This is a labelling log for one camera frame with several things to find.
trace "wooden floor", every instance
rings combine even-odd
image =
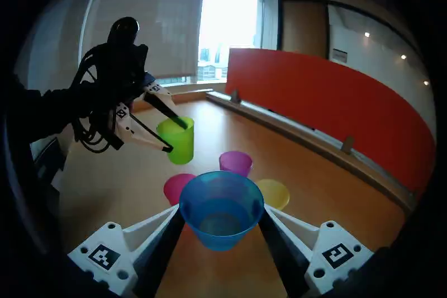
[[[195,120],[194,159],[173,165],[163,152],[136,144],[92,154],[74,144],[61,191],[66,251],[107,221],[123,228],[169,207],[164,182],[174,174],[218,170],[218,157],[240,150],[253,157],[249,176],[272,178],[291,193],[284,212],[312,225],[335,220],[372,251],[389,245],[403,222],[401,209],[370,185],[316,153],[208,101],[184,103],[180,114]],[[137,114],[152,129],[165,117]],[[286,296],[259,228],[229,252],[203,247],[186,226],[157,297]]]

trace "white wall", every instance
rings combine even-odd
[[[333,62],[358,70],[398,93],[419,113],[436,140],[435,105],[430,86],[424,85],[428,81],[425,73],[373,39],[342,26],[331,25],[331,52],[333,48],[348,53],[347,63],[331,58]]]
[[[42,94],[49,89],[68,88],[78,69],[78,46],[88,0],[52,0],[36,20],[15,66],[15,73],[28,89]],[[53,138],[31,145],[33,155]],[[67,152],[72,142],[71,126],[57,135]]]

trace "red panel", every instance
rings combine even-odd
[[[343,65],[283,51],[231,49],[225,88],[343,141],[418,193],[435,159],[431,132],[413,107],[381,82]]]

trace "building outside window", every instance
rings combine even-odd
[[[230,48],[259,48],[262,0],[203,0],[197,81],[227,78]]]

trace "screw hole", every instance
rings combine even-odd
[[[338,278],[337,280],[334,280],[332,287],[339,287],[341,284],[343,284],[343,280]]]
[[[127,273],[127,271],[124,271],[124,270],[119,270],[117,275],[118,275],[118,278],[121,280],[126,280],[129,277],[129,274]]]
[[[106,281],[99,281],[99,284],[101,284],[105,288],[109,288],[109,284]]]
[[[325,271],[323,269],[317,269],[313,272],[313,276],[316,278],[321,278],[325,275]]]

